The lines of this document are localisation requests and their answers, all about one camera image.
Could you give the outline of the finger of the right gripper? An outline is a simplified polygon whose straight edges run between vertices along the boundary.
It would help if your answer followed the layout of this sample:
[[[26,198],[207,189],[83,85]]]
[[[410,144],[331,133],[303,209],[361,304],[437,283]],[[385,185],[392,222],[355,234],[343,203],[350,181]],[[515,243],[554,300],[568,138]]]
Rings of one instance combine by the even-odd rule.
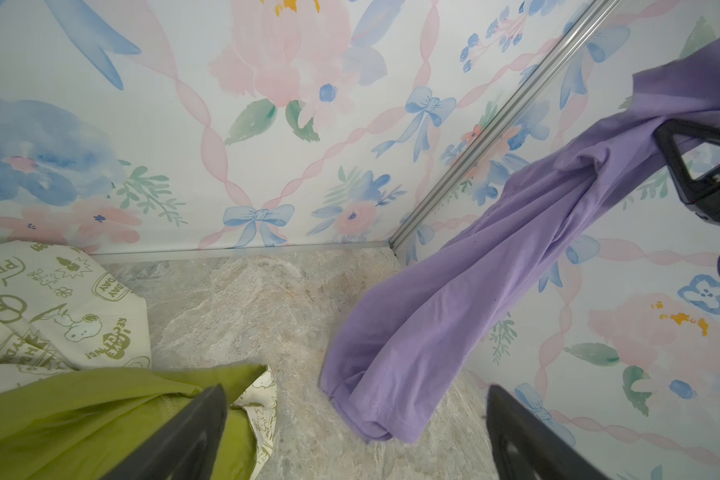
[[[720,128],[673,119],[653,138],[680,201],[703,221],[720,226]]]

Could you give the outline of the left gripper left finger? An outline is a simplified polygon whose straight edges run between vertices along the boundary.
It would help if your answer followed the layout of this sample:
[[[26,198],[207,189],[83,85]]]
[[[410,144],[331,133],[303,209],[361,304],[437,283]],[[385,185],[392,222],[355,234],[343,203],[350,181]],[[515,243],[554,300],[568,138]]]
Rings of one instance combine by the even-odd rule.
[[[155,434],[104,475],[106,479],[209,479],[228,404],[220,385],[202,391]]]

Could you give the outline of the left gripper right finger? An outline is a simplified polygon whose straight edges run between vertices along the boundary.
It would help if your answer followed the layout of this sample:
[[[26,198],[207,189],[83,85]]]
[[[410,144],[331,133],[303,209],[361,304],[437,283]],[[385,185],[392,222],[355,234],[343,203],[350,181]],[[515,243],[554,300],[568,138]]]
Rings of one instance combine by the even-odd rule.
[[[488,389],[486,427],[501,480],[606,477],[499,385]]]

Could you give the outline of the purple cloth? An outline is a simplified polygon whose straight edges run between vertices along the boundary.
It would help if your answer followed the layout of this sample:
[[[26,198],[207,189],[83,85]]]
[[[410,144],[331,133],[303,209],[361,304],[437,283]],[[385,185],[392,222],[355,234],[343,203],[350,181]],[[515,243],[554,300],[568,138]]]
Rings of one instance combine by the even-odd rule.
[[[370,289],[335,336],[321,389],[366,441],[418,440],[486,331],[595,220],[663,167],[671,119],[720,127],[720,39],[636,73],[633,100],[513,173],[437,253]]]

